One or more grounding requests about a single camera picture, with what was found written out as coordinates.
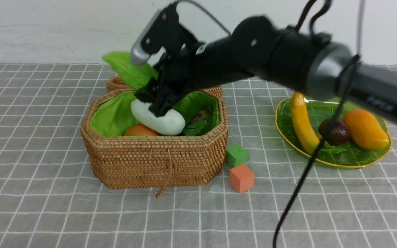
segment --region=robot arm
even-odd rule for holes
[[[204,43],[179,23],[177,3],[157,11],[131,49],[135,65],[166,50],[154,66],[159,78],[135,93],[152,103],[155,116],[164,116],[192,91],[253,76],[318,101],[342,96],[352,76],[346,68],[353,57],[350,50],[326,33],[277,29],[265,16],[252,16],[231,35]],[[352,80],[351,102],[397,123],[397,72],[360,63]]]

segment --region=wicker basket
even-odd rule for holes
[[[223,168],[228,137],[226,106],[219,105],[220,123],[202,136],[104,137],[89,125],[97,108],[118,94],[118,89],[94,101],[82,123],[81,133],[93,173],[110,188],[203,185]]]
[[[107,93],[110,93],[111,91],[114,91],[116,89],[130,89],[130,87],[120,77],[116,76],[110,78],[110,80],[107,81]],[[222,86],[207,88],[204,89],[204,91],[213,94],[218,99],[223,96]]]

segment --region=orange foam cube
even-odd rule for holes
[[[255,173],[245,164],[238,165],[229,171],[229,184],[238,193],[252,188],[255,182]]]

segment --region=green glass plate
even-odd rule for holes
[[[338,98],[332,99],[328,102],[318,102],[307,98],[306,106],[307,113],[309,115],[310,123],[312,124],[315,132],[318,132],[318,127],[327,118],[331,118],[339,104]],[[310,157],[309,154],[304,152],[301,143],[296,137],[296,133],[293,130],[292,116],[290,110],[291,98],[285,99],[277,105],[275,114],[275,125],[277,126],[278,132],[281,137],[289,143],[296,151]],[[353,109],[359,109],[358,106],[347,102],[344,105],[341,119],[344,115]],[[388,134],[388,127],[384,121],[379,116],[376,116],[378,122],[381,124],[383,130]],[[380,159],[384,158],[391,150],[392,142],[390,142],[386,148],[380,151],[365,151],[359,148],[350,139],[346,143],[336,146],[333,149],[322,149],[318,155],[317,161],[326,165],[332,165],[342,168],[364,168],[369,165],[373,165]]]

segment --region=orange fruit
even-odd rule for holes
[[[153,129],[143,125],[136,124],[126,129],[123,136],[159,136],[160,134]]]

